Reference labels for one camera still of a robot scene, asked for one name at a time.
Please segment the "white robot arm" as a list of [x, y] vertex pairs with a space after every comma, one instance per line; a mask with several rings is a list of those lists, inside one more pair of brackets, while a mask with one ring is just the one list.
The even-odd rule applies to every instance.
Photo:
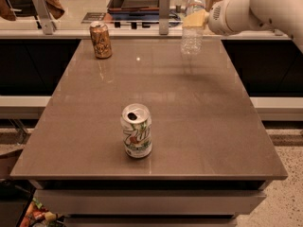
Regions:
[[222, 0], [210, 12], [187, 15], [183, 28], [208, 28], [218, 35], [277, 29], [303, 52], [303, 0]]

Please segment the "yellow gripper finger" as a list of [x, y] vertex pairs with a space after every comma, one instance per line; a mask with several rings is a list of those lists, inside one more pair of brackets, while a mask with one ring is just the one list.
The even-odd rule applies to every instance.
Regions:
[[198, 10], [187, 15], [183, 21], [183, 27], [205, 27], [209, 13], [205, 9]]

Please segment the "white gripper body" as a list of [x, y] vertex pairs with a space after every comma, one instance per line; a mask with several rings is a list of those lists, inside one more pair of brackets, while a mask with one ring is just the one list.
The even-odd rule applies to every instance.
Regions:
[[249, 29], [249, 0], [222, 0], [208, 16], [208, 27], [215, 34], [232, 35]]

